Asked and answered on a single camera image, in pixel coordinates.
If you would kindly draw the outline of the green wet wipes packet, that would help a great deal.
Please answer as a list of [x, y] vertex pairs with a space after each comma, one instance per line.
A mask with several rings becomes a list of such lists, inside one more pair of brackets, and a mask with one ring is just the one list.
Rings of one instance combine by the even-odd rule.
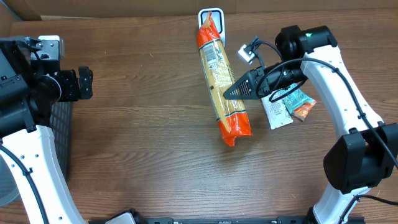
[[300, 88], [296, 88], [298, 85], [296, 83], [289, 86], [286, 90], [282, 89], [280, 95], [288, 93], [287, 96], [283, 97], [282, 101], [290, 114], [294, 113], [294, 110], [303, 106], [305, 103], [310, 103], [314, 105], [316, 101], [306, 95]]

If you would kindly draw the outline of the orange spaghetti packet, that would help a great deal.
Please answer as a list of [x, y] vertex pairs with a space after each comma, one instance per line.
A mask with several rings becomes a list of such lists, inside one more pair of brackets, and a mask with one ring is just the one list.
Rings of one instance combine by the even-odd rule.
[[236, 138], [252, 132], [243, 100], [227, 100], [223, 96], [235, 78], [212, 11], [199, 27], [197, 46], [221, 137], [227, 145], [234, 146]]

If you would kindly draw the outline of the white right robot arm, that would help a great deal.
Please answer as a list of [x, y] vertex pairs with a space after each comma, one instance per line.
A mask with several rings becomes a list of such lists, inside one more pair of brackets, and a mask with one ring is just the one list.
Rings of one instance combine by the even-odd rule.
[[283, 28], [274, 50], [280, 63], [246, 72], [224, 92], [228, 100], [273, 98], [312, 82], [331, 117], [337, 141], [323, 160], [328, 185], [304, 223], [346, 223], [361, 198], [397, 168], [397, 125], [386, 124], [363, 98], [327, 26]]

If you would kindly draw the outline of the white tube with gold cap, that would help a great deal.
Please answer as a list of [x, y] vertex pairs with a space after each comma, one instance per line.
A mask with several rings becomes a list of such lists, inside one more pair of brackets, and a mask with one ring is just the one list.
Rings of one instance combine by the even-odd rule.
[[293, 123], [294, 121], [291, 118], [290, 113], [287, 111], [283, 101], [278, 100], [271, 103], [269, 100], [270, 97], [270, 95], [263, 97], [261, 98], [261, 101], [271, 130]]

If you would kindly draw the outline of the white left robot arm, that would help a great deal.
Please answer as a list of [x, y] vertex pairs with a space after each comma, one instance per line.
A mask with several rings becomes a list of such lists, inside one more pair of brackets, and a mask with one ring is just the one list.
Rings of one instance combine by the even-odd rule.
[[31, 223], [84, 223], [60, 168], [52, 106], [93, 96], [93, 72], [60, 70], [40, 44], [1, 41], [1, 157]]

